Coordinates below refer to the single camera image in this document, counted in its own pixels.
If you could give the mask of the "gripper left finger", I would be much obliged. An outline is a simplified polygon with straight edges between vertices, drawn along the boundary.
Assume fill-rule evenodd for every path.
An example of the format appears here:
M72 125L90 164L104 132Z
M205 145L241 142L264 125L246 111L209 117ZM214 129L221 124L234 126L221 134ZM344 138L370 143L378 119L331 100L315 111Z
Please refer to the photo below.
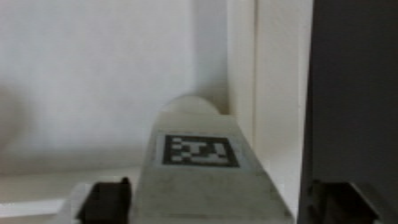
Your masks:
M75 199L75 208L68 224L129 224L132 207L132 182L88 183L83 195Z

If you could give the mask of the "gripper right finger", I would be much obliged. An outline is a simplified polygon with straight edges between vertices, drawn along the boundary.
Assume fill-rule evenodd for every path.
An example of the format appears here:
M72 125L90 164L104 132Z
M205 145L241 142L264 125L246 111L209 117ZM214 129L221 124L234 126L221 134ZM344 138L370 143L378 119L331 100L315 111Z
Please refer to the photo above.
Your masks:
M306 224L385 224L381 212L353 182L314 181Z

